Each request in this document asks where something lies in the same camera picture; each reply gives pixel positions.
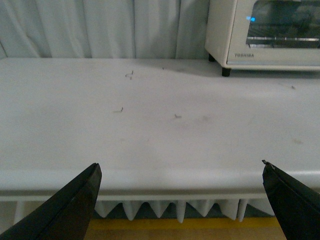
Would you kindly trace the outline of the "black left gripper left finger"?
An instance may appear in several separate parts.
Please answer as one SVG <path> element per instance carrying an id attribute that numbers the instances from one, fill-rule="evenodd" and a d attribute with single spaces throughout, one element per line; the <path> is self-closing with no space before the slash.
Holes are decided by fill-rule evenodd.
<path id="1" fill-rule="evenodd" d="M 36 210 L 0 235 L 2 240 L 83 240 L 93 216 L 102 171 L 93 163 Z"/>

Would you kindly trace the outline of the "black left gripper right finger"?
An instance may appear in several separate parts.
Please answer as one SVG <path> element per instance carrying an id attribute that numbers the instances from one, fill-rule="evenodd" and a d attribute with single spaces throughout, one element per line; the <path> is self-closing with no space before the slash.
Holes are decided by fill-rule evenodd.
<path id="1" fill-rule="evenodd" d="M 263 160 L 263 186 L 288 240 L 320 238 L 320 194 Z"/>

